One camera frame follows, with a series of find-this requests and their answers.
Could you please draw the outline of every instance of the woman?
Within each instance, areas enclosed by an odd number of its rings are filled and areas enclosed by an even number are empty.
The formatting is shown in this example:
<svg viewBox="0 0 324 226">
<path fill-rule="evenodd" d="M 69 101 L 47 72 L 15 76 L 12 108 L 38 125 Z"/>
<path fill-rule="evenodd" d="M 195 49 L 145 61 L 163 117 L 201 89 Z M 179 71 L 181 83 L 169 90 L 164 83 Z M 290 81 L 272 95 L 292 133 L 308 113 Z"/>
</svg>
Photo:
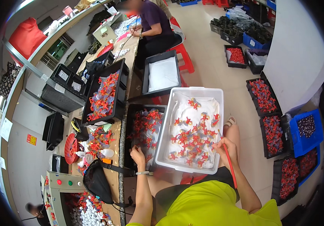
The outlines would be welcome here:
<svg viewBox="0 0 324 226">
<path fill-rule="evenodd" d="M 259 198 L 241 172 L 238 163 L 240 132 L 233 117 L 224 125 L 224 135 L 213 147 L 220 154 L 216 174 L 208 175 L 193 185 L 173 185 L 153 176 L 137 176 L 136 209 L 127 226 L 150 226 L 152 197 L 167 211 L 157 226 L 221 226 L 221 225 L 282 225 L 274 199 L 261 205 Z M 237 181 L 233 189 L 231 169 L 222 148 L 226 144 Z M 141 148 L 130 150 L 138 172 L 145 171 L 145 157 Z M 235 206 L 240 196 L 242 209 Z"/>
<path fill-rule="evenodd" d="M 127 2 L 127 7 L 137 11 L 141 17 L 141 24 L 130 26 L 129 29 L 132 36 L 142 38 L 138 44 L 135 65 L 139 69 L 144 69 L 146 58 L 171 48 L 175 36 L 166 14 L 158 5 L 141 0 Z"/>
</svg>

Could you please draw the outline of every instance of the sandal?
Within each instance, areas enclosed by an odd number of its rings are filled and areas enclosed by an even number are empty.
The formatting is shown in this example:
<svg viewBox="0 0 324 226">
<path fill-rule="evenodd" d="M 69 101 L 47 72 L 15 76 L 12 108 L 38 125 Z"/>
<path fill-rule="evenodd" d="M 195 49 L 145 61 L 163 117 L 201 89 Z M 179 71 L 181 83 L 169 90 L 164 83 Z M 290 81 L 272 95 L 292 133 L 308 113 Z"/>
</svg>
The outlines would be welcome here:
<svg viewBox="0 0 324 226">
<path fill-rule="evenodd" d="M 234 124 L 237 124 L 236 118 L 231 116 L 228 118 L 227 122 L 225 124 L 223 124 L 223 126 L 228 125 L 230 127 L 231 125 L 234 125 Z"/>
</svg>

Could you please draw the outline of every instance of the black shorts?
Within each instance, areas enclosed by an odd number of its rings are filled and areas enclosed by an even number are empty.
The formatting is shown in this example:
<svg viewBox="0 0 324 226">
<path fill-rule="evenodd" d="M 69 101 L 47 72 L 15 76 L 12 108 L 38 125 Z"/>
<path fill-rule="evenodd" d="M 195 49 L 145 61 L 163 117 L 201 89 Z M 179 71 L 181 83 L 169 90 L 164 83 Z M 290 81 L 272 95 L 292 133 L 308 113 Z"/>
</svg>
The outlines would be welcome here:
<svg viewBox="0 0 324 226">
<path fill-rule="evenodd" d="M 220 182 L 226 183 L 231 186 L 236 192 L 236 202 L 240 200 L 240 196 L 238 194 L 237 189 L 234 188 L 233 184 L 233 178 L 230 173 L 230 171 L 225 167 L 220 167 L 217 169 L 217 172 L 213 175 L 207 175 L 202 180 L 194 183 L 202 183 L 209 180 L 218 180 Z M 167 213 L 168 209 L 172 205 L 172 203 L 176 200 L 176 198 L 188 187 L 194 185 L 194 184 L 178 184 L 172 187 L 164 188 L 157 192 L 156 194 L 156 201 L 161 206 L 161 208 L 164 210 L 165 213 Z"/>
</svg>

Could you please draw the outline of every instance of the warning sign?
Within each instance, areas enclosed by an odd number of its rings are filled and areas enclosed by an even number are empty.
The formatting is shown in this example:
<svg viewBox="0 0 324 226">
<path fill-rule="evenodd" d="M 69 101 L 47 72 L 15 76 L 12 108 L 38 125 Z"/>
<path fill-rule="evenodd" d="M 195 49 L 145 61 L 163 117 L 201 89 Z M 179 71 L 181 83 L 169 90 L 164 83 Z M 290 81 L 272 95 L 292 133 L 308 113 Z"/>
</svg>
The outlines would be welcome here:
<svg viewBox="0 0 324 226">
<path fill-rule="evenodd" d="M 27 136 L 27 142 L 32 145 L 37 145 L 37 138 L 28 134 Z"/>
</svg>

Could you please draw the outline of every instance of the red paintbrush handle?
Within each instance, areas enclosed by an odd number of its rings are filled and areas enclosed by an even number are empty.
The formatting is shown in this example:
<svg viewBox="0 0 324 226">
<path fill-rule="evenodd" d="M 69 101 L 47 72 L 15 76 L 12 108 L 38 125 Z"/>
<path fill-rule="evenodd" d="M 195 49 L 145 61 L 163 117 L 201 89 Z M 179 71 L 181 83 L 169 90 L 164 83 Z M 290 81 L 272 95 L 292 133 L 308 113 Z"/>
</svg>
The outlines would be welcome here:
<svg viewBox="0 0 324 226">
<path fill-rule="evenodd" d="M 231 159 L 230 159 L 230 157 L 229 157 L 227 147 L 226 147 L 226 145 L 225 145 L 224 143 L 223 143 L 223 148 L 225 149 L 225 152 L 226 152 L 226 155 L 227 155 L 228 164 L 230 165 L 230 168 L 231 168 L 231 174 L 232 174 L 232 179 L 233 179 L 233 185 L 234 185 L 234 187 L 237 189 L 236 176 L 235 176 L 235 174 L 234 174 L 234 170 L 233 170 L 233 167 L 232 167 L 232 162 L 231 162 Z"/>
</svg>

